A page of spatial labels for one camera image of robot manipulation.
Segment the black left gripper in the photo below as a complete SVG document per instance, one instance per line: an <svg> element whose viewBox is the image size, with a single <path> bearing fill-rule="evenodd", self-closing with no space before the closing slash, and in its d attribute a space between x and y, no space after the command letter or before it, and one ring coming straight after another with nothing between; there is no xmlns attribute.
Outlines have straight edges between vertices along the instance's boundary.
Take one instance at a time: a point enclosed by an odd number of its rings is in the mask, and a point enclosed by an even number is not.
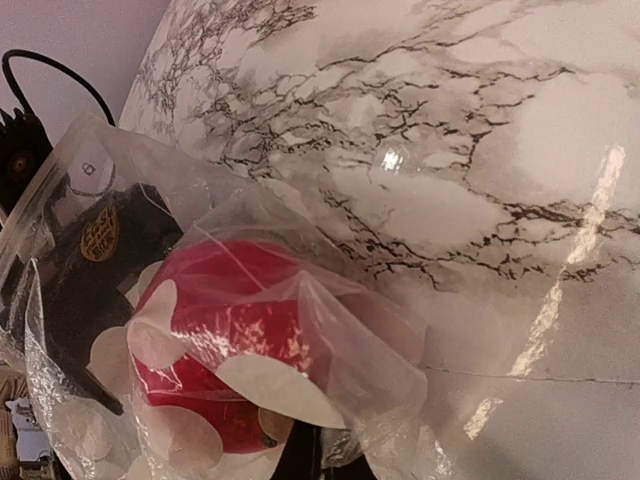
<svg viewBox="0 0 640 480"><path fill-rule="evenodd" d="M124 325L133 307L126 292L137 275L161 261L180 228L155 187L136 184L85 211L54 236L55 246L36 263L44 318L37 342L74 390L116 415L123 406L88 370L98 335Z"/></svg>

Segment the clear zip top bag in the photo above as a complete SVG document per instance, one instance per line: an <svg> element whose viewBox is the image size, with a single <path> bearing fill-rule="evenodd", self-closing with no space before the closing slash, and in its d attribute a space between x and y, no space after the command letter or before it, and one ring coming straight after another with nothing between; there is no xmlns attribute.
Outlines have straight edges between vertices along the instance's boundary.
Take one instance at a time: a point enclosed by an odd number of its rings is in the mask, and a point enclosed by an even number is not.
<svg viewBox="0 0 640 480"><path fill-rule="evenodd" d="M65 479L452 479L426 329L272 192L1 116L1 359Z"/></svg>

